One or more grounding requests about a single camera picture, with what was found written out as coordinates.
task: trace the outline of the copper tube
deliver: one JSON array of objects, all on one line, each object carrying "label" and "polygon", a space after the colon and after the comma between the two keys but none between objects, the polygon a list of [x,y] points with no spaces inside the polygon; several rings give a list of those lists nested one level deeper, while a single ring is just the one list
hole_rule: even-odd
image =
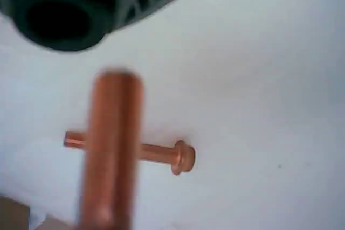
[{"label": "copper tube", "polygon": [[77,229],[131,229],[142,88],[124,72],[106,73],[94,85]]},{"label": "copper tube", "polygon": [[[84,149],[85,134],[75,131],[67,131],[64,146],[69,148]],[[184,141],[177,141],[174,148],[165,148],[157,145],[142,144],[139,158],[145,161],[170,164],[172,172],[179,175],[181,172],[189,172],[195,163],[195,150]]]}]

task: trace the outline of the copper pin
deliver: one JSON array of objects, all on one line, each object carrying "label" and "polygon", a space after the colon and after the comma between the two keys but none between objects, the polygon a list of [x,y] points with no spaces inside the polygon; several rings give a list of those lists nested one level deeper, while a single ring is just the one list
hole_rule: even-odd
[{"label": "copper pin", "polygon": [[135,75],[108,72],[96,80],[77,229],[132,229],[142,104]]},{"label": "copper pin", "polygon": [[[68,148],[84,149],[85,134],[68,131],[65,135],[64,146]],[[189,172],[195,163],[195,150],[183,140],[176,142],[173,148],[160,147],[158,145],[142,144],[139,154],[140,160],[170,164],[175,175],[181,172]]]}]

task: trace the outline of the white surface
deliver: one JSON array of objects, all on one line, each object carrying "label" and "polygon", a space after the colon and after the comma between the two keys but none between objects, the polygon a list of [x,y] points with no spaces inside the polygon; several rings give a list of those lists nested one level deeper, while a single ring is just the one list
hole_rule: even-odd
[{"label": "white surface", "polygon": [[344,229],[345,2],[178,0],[97,48],[60,54],[0,32],[0,187],[73,221],[94,76],[146,84],[143,141],[183,137],[189,174],[140,163],[139,230]]}]

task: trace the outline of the copper bolt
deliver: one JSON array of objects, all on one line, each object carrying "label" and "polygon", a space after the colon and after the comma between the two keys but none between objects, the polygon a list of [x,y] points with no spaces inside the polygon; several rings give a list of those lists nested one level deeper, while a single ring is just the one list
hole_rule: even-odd
[{"label": "copper bolt", "polygon": [[[75,131],[67,131],[64,146],[69,148],[84,149],[85,134]],[[173,174],[189,172],[195,163],[195,150],[183,140],[175,143],[173,148],[165,148],[158,145],[142,144],[139,154],[140,160],[170,164]]]}]

